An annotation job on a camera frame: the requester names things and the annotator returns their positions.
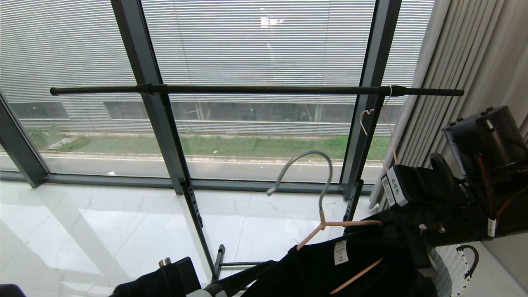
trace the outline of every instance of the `tile floor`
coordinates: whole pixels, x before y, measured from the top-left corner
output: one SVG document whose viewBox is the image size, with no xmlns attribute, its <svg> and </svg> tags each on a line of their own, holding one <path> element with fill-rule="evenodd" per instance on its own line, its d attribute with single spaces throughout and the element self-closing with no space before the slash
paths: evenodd
<svg viewBox="0 0 528 297">
<path fill-rule="evenodd" d="M 213 258 L 280 259 L 318 224 L 318 195 L 197 191 Z M 355 219 L 369 215 L 361 200 Z M 327 196 L 327 220 L 341 220 L 346 204 Z M 327 228 L 312 242 L 339 236 Z M 466 296 L 526 296 L 479 243 L 480 266 Z M 29 297 L 108 296 L 120 283 L 158 268 L 164 257 L 191 257 L 200 281 L 210 280 L 204 253 L 183 197 L 165 189 L 0 182 L 0 283 Z M 224 270 L 222 276 L 233 273 Z"/>
</svg>

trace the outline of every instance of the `hanger hook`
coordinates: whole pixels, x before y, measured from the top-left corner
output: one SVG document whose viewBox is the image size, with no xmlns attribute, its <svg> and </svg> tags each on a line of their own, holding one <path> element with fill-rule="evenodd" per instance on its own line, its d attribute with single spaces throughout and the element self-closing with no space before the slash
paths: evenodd
<svg viewBox="0 0 528 297">
<path fill-rule="evenodd" d="M 277 189 L 280 186 L 280 182 L 282 181 L 282 178 L 284 177 L 284 174 L 286 174 L 286 171 L 288 170 L 288 168 L 290 168 L 290 166 L 293 163 L 295 163 L 297 160 L 299 160 L 300 158 L 302 158 L 304 156 L 312 155 L 312 154 L 320 155 L 320 156 L 324 157 L 326 159 L 326 161 L 328 161 L 328 168 L 329 168 L 328 180 L 326 181 L 326 184 L 323 187 L 323 190 L 321 191 L 321 194 L 319 196 L 319 211 L 322 211 L 323 210 L 323 197 L 326 194 L 326 190 L 328 190 L 328 187 L 330 186 L 330 183 L 332 181 L 333 168 L 332 168 L 332 162 L 330 161 L 330 157 L 327 154 L 325 154 L 325 153 L 323 153 L 321 151 L 317 151 L 317 150 L 306 151 L 304 153 L 300 153 L 300 154 L 294 156 L 293 158 L 291 158 L 290 161 L 288 161 L 288 163 L 286 163 L 286 165 L 284 165 L 284 167 L 282 167 L 282 170 L 280 171 L 279 177 L 277 178 L 277 181 L 275 182 L 275 185 L 273 186 L 273 188 L 270 188 L 269 190 L 267 190 L 266 194 L 268 196 L 271 196 L 271 194 L 273 194 L 273 193 L 275 193 L 275 191 L 277 191 Z"/>
</svg>

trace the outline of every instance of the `beige curtain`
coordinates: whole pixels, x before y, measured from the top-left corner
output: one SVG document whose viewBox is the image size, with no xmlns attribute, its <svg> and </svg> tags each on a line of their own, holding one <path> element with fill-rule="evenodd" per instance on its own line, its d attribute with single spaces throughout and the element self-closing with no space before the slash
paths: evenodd
<svg viewBox="0 0 528 297">
<path fill-rule="evenodd" d="M 509 105 L 528 140 L 528 1 L 437 0 L 422 44 L 413 87 L 463 89 L 462 97 L 409 97 L 393 143 L 400 164 L 429 166 L 441 153 L 458 165 L 440 129 L 489 106 Z M 392 152 L 386 164 L 392 165 Z M 376 183 L 373 208 L 386 207 Z"/>
</svg>

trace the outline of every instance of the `pavement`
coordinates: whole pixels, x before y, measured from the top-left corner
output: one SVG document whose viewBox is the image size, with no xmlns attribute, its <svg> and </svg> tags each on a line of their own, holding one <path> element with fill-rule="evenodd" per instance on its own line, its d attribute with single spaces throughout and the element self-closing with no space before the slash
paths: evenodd
<svg viewBox="0 0 528 297">
<path fill-rule="evenodd" d="M 42 153 L 41 155 L 50 171 L 54 173 L 168 177 L 163 158 L 159 155 L 99 153 Z M 275 180 L 289 159 L 190 156 L 186 160 L 193 178 Z M 0 170 L 9 168 L 16 167 L 5 152 L 2 152 Z M 341 168 L 342 162 L 333 163 L 332 182 L 339 182 Z M 363 180 L 366 183 L 374 183 L 381 169 L 380 162 L 367 162 L 363 170 Z M 324 182 L 327 176 L 328 165 L 325 160 L 301 159 L 290 167 L 284 181 Z"/>
</svg>

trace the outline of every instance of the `white slatted siding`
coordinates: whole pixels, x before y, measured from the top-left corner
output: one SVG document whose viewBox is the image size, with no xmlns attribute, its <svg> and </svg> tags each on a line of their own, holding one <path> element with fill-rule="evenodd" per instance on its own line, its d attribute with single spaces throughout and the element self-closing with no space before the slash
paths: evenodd
<svg viewBox="0 0 528 297">
<path fill-rule="evenodd" d="M 411 84 L 433 1 L 404 0 L 384 84 Z M 143 0 L 165 83 L 355 86 L 374 0 Z M 103 0 L 1 0 L 0 87 L 10 103 L 60 101 L 69 119 L 25 127 L 150 133 L 147 120 L 111 120 L 103 101 L 137 94 L 53 97 L 51 86 L 133 85 L 113 10 Z M 274 20 L 284 20 L 271 24 Z M 171 95 L 171 101 L 353 104 L 355 96 Z M 390 104 L 402 104 L 394 98 Z M 177 121 L 181 131 L 347 135 L 349 124 Z M 376 134 L 387 134 L 379 125 Z"/>
</svg>

